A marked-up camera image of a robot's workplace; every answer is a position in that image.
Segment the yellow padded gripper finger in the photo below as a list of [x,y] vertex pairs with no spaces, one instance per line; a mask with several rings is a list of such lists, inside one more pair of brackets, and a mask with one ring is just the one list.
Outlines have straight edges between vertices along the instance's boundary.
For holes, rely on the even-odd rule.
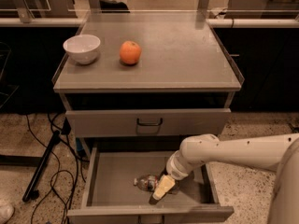
[[155,191],[152,194],[152,198],[155,201],[160,201],[163,196],[175,186],[176,181],[170,175],[163,175],[158,183]]

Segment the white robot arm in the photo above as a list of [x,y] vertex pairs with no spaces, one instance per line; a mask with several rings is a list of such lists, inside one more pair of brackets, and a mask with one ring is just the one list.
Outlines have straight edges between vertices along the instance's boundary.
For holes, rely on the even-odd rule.
[[158,203],[194,169],[221,162],[274,172],[267,224],[299,224],[299,134],[221,141],[213,134],[185,138],[168,159],[149,202]]

